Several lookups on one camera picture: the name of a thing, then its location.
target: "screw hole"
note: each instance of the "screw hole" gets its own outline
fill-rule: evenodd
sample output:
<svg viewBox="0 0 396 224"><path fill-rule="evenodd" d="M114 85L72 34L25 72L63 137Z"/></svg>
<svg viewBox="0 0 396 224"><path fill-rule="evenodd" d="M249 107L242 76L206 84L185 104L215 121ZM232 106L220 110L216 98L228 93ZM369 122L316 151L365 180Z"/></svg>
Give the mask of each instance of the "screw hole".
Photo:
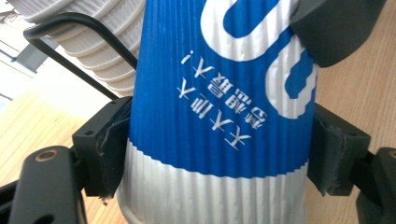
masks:
<svg viewBox="0 0 396 224"><path fill-rule="evenodd" d="M35 157L36 161L50 161L59 154L58 150L52 149L43 151Z"/></svg>
<svg viewBox="0 0 396 224"><path fill-rule="evenodd" d="M92 135L92 134L93 134L93 131L87 131L87 132L85 132L84 134L85 134L85 135Z"/></svg>
<svg viewBox="0 0 396 224"><path fill-rule="evenodd" d="M39 218L35 224L50 224L55 220L53 215L44 215L43 217Z"/></svg>

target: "white logo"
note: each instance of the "white logo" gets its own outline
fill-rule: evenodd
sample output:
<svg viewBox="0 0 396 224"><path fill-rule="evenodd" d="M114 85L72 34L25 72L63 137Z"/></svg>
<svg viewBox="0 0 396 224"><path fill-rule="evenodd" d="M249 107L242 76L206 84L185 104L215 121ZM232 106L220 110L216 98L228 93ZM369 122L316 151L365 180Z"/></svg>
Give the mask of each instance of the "white logo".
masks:
<svg viewBox="0 0 396 224"><path fill-rule="evenodd" d="M248 35L235 38L224 29L223 21L227 11L237 0L207 0L201 16L201 30L207 45L221 57L236 62L246 62L262 56L289 27L292 6L296 0L279 0L276 6ZM304 48L294 35L271 64L265 77L265 93L279 115L287 119L297 119L304 114L305 107L312 99L316 86L317 67L306 80L306 86L291 99L285 89L291 68L301 60Z"/></svg>
<svg viewBox="0 0 396 224"><path fill-rule="evenodd" d="M224 29L223 21L236 1L207 0L201 16L201 31L207 45L221 57L236 62L254 60L262 56L289 26L291 5L294 4L280 0L250 34L235 38Z"/></svg>

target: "corrugated paper texture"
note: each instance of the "corrugated paper texture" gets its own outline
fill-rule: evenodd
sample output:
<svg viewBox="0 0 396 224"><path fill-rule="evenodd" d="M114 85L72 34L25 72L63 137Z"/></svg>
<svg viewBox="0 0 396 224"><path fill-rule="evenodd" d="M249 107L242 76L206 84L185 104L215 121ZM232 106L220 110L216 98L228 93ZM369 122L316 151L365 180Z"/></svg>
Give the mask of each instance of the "corrugated paper texture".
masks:
<svg viewBox="0 0 396 224"><path fill-rule="evenodd" d="M304 223L317 68L289 28L296 2L147 1L127 218Z"/></svg>

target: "white cup stack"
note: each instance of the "white cup stack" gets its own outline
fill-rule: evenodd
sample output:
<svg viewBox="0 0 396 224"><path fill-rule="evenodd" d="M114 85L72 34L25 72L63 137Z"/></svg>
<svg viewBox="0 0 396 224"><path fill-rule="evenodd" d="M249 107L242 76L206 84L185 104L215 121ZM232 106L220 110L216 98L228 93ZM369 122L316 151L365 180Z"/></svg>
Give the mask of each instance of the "white cup stack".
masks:
<svg viewBox="0 0 396 224"><path fill-rule="evenodd" d="M146 0L8 0L26 21L40 23L63 12L89 15L107 27L137 58ZM95 31L66 25L48 35L82 67L121 96L133 95L135 70Z"/></svg>

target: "wooden table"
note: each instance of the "wooden table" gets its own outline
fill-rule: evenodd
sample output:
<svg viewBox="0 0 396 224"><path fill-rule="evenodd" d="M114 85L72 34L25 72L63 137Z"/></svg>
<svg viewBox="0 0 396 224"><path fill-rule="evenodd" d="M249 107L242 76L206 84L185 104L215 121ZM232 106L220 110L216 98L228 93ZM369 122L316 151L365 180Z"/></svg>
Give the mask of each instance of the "wooden table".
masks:
<svg viewBox="0 0 396 224"><path fill-rule="evenodd" d="M0 186L19 178L35 150L72 146L71 134L108 99L62 68L47 70L0 115ZM386 3L368 41L341 63L319 70L317 102L372 136L370 150L396 147L396 1ZM358 223L356 198L306 189L309 224ZM90 223L126 223L117 200L85 201Z"/></svg>

